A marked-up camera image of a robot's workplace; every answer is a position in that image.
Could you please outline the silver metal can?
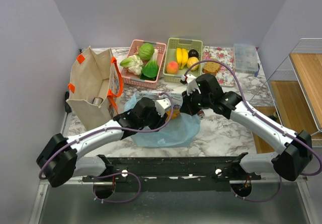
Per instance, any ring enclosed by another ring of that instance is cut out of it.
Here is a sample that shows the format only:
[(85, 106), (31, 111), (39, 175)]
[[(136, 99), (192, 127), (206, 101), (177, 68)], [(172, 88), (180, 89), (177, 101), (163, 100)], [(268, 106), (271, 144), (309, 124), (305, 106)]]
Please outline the silver metal can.
[(103, 102), (103, 99), (101, 97), (95, 97), (92, 101), (92, 104), (96, 106), (100, 106), (102, 102)]

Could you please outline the yellow orange food piece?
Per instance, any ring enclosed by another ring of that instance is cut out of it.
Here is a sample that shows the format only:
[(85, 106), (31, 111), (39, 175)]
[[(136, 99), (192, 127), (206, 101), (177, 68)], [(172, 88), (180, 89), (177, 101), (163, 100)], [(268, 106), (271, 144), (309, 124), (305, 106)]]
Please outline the yellow orange food piece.
[(172, 120), (172, 119), (175, 119), (175, 118), (179, 117), (181, 113), (180, 113), (179, 109), (174, 109), (173, 113), (171, 113), (171, 110), (169, 110), (169, 111), (166, 112), (166, 114), (167, 114), (166, 121), (168, 121), (168, 119)]

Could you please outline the light blue plastic grocery bag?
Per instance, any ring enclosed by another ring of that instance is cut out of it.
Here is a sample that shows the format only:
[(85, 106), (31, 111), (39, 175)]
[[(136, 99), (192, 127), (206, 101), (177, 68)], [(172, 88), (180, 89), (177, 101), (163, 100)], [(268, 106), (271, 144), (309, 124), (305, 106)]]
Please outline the light blue plastic grocery bag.
[[(181, 94), (170, 93), (170, 96), (174, 109), (180, 109), (183, 102)], [(181, 113), (160, 131), (137, 133), (131, 139), (140, 147), (188, 147), (200, 130), (200, 122), (198, 115)]]

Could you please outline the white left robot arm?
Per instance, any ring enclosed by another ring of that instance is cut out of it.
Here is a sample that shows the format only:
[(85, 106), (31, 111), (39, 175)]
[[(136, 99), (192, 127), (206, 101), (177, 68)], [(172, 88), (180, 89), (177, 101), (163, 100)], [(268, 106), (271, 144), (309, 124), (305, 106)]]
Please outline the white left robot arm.
[(61, 133), (52, 136), (36, 159), (40, 168), (39, 179), (48, 180), (52, 187), (59, 187), (73, 176), (77, 161), (89, 152), (137, 133), (161, 130), (166, 125), (166, 111), (171, 104), (170, 99), (143, 97), (132, 109), (97, 128), (71, 137)]

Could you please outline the pink orange peach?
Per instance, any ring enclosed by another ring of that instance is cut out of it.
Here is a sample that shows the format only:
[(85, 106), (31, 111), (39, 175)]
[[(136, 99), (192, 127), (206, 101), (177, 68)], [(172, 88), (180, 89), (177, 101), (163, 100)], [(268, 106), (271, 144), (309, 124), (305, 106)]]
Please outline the pink orange peach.
[(179, 65), (175, 61), (170, 61), (166, 66), (167, 74), (177, 74), (179, 72)]

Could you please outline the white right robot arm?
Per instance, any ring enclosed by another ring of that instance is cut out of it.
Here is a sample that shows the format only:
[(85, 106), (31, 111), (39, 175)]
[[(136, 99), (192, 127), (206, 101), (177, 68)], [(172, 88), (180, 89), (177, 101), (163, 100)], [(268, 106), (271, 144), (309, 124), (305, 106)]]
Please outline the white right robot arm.
[(215, 76), (188, 74), (182, 76), (181, 82), (187, 84), (187, 89), (182, 93), (180, 112), (196, 115), (202, 109), (212, 109), (243, 125), (274, 149), (267, 154), (241, 154), (231, 167), (236, 179), (244, 179), (249, 173), (277, 173), (288, 181), (295, 181), (312, 160), (308, 132), (296, 133), (257, 111), (239, 94), (224, 92)]

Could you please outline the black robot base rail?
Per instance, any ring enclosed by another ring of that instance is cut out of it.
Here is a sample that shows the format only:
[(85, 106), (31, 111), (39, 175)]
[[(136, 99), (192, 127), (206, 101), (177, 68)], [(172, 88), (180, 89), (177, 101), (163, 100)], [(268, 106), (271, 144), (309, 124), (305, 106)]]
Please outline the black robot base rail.
[(238, 166), (241, 157), (106, 158), (98, 177), (83, 177), (94, 186), (115, 185), (117, 192), (229, 191), (230, 183), (260, 180)]

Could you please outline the white cauliflower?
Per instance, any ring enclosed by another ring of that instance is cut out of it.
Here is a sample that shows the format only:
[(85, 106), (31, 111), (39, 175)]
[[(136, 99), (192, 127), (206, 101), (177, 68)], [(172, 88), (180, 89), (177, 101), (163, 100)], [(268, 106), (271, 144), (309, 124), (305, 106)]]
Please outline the white cauliflower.
[(133, 73), (136, 76), (139, 76), (142, 73), (143, 61), (137, 54), (122, 60), (120, 65), (124, 68), (127, 68), (130, 73)]

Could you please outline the green cabbage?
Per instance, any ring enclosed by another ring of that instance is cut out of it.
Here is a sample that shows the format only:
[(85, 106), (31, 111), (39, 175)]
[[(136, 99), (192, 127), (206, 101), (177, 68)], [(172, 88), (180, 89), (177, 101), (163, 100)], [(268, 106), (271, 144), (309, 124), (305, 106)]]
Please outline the green cabbage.
[(154, 54), (154, 47), (151, 43), (143, 43), (138, 49), (138, 55), (142, 60), (150, 60)]

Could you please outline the beige canvas tote bag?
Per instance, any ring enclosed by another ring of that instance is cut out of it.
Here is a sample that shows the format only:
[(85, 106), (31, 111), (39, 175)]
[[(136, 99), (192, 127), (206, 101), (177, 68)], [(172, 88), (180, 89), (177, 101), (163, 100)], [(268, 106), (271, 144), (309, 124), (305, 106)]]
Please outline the beige canvas tote bag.
[[(80, 53), (74, 62), (66, 100), (86, 130), (97, 128), (119, 112), (123, 80), (111, 48), (96, 53), (91, 47)], [(92, 104), (101, 97), (100, 106)]]

